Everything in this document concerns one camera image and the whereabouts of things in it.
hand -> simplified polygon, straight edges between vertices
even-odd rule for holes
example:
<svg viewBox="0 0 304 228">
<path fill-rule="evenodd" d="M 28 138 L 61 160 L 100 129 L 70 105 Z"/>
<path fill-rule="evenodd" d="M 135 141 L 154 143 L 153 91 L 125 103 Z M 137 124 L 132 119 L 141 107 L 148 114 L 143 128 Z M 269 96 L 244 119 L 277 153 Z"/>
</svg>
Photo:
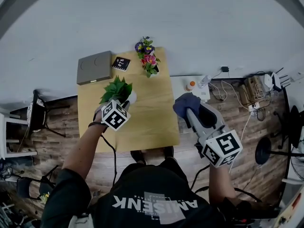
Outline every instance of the hand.
<svg viewBox="0 0 304 228">
<path fill-rule="evenodd" d="M 107 105 L 107 104 L 108 104 L 108 102 L 102 103 L 102 104 L 95 110 L 94 119 L 93 119 L 94 122 L 101 122 L 101 121 L 102 121 L 102 111 L 101 111 L 101 109 L 102 109 L 105 105 Z"/>
</svg>

white shelf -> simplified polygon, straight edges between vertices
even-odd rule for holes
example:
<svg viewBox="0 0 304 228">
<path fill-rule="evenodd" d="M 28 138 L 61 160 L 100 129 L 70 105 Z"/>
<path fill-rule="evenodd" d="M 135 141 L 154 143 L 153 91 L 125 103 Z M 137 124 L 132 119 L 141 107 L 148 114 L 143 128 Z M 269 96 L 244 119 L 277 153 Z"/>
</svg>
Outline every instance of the white shelf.
<svg viewBox="0 0 304 228">
<path fill-rule="evenodd" d="M 195 96 L 202 99 L 203 102 L 207 102 L 210 99 L 209 87 L 206 85 L 202 89 L 198 87 L 198 82 L 204 77 L 204 75 L 200 76 L 171 76 L 171 84 L 173 90 L 173 96 L 176 100 L 184 93 L 193 93 Z M 185 87 L 190 82 L 194 81 L 195 86 L 192 91 L 186 91 Z"/>
</svg>

shoe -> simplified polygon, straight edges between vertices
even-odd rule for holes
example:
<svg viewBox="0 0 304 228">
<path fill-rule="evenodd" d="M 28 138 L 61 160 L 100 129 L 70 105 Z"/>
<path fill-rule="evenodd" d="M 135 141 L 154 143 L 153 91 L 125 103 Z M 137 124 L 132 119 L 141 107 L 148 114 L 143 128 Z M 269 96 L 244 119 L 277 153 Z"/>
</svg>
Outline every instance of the shoe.
<svg viewBox="0 0 304 228">
<path fill-rule="evenodd" d="M 131 156 L 137 163 L 138 161 L 142 161 L 145 165 L 147 164 L 144 160 L 143 153 L 140 150 L 133 150 L 131 151 Z"/>
<path fill-rule="evenodd" d="M 163 153 L 165 155 L 165 159 L 168 157 L 173 157 L 174 156 L 174 148 L 173 146 L 168 146 L 163 148 Z"/>
</svg>

orange bottle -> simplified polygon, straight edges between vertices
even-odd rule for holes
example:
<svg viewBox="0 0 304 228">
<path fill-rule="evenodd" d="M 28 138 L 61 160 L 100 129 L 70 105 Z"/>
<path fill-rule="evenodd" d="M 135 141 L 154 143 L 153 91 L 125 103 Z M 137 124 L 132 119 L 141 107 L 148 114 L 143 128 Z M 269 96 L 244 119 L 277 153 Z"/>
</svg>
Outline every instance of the orange bottle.
<svg viewBox="0 0 304 228">
<path fill-rule="evenodd" d="M 189 84 L 186 85 L 186 90 L 191 91 L 195 86 L 195 82 L 191 81 Z"/>
</svg>

black t-shirt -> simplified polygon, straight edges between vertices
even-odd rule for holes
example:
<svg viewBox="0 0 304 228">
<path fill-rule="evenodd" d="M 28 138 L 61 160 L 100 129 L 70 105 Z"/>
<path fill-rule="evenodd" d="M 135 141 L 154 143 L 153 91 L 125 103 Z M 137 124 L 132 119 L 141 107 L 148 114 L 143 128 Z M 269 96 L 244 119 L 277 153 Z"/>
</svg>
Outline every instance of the black t-shirt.
<svg viewBox="0 0 304 228">
<path fill-rule="evenodd" d="M 224 218 L 174 172 L 146 166 L 121 177 L 111 192 L 88 207 L 86 182 L 63 169 L 46 203 L 43 228 L 67 228 L 73 216 L 90 213 L 94 227 L 225 227 Z"/>
</svg>

